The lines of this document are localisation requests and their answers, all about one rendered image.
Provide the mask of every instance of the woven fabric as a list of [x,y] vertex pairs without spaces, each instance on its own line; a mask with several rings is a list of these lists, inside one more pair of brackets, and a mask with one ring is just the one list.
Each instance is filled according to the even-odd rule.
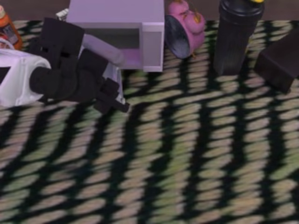
[[[41,22],[16,22],[25,46]],[[238,76],[212,68],[218,23],[196,58],[125,71],[128,114],[92,104],[0,110],[0,223],[298,224],[299,87],[252,71],[299,22],[258,24]]]

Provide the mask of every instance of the orange bottle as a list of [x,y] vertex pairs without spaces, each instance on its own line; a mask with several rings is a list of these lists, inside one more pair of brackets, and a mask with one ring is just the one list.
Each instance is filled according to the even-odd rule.
[[8,40],[16,50],[21,50],[23,41],[20,34],[14,27],[8,14],[4,11],[3,6],[0,6],[0,37]]

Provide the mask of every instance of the pink alarm clock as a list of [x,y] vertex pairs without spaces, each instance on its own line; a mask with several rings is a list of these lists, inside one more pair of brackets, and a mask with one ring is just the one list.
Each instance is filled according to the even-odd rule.
[[180,59],[194,55],[205,40],[205,23],[185,0],[174,0],[165,16],[165,43],[170,51]]

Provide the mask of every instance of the black thermos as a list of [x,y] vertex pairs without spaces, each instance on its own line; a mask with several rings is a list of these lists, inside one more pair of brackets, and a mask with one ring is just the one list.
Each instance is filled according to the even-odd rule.
[[264,11],[263,1],[220,0],[214,69],[219,75],[237,75],[244,62],[249,39]]

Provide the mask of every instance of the brown wall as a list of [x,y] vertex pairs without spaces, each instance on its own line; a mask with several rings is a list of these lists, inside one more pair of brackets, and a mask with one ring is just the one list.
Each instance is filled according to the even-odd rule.
[[[13,20],[42,20],[68,7],[70,0],[0,0]],[[219,0],[193,0],[207,20],[218,19]],[[266,0],[264,20],[299,20],[299,0]]]

